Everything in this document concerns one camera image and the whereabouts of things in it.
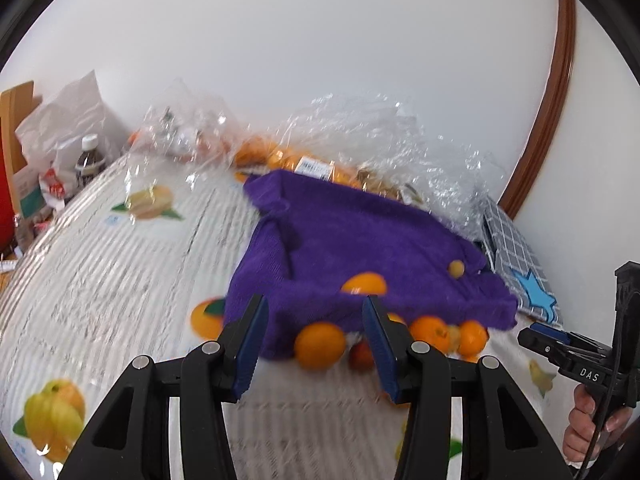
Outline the person's right hand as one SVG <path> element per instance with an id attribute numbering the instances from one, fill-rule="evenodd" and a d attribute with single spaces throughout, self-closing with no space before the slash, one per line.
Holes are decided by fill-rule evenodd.
<path id="1" fill-rule="evenodd" d="M 570 463 L 581 463 L 585 458 L 596 431 L 593 422 L 595 412 L 596 401 L 590 396 L 585 385 L 578 385 L 574 389 L 574 408 L 568 413 L 568 426 L 562 441 L 562 453 Z M 604 448 L 616 445 L 618 441 L 625 441 L 630 435 L 631 424 L 638 416 L 638 408 L 621 408 L 615 412 L 604 425 L 608 440 L 605 444 L 597 444 L 591 457 L 596 458 Z"/>

